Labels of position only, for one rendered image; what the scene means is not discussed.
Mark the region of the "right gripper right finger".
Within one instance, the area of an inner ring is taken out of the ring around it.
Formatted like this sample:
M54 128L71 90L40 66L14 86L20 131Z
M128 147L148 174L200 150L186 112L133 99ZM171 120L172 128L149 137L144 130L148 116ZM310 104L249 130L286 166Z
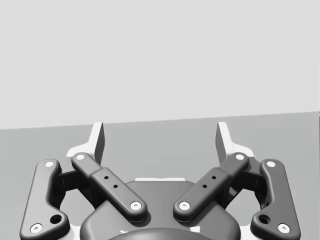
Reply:
M226 208L242 190L249 190L260 205L251 219L251 234L261 240L299 240L301 229L285 165L276 159L257 161L250 148L232 141L226 122L217 123L215 147L219 166L174 203L174 218L191 222L211 202Z

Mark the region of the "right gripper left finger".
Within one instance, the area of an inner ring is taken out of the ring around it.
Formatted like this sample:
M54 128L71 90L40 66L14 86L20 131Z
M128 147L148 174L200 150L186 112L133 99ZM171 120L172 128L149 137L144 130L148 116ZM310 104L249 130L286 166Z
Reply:
M104 147L104 124L95 122L88 141L69 149L64 160L44 159L36 165L19 231L22 240L60 240L71 234L60 207L66 192L74 189L94 208L108 201L130 223L146 219L147 203L101 166Z

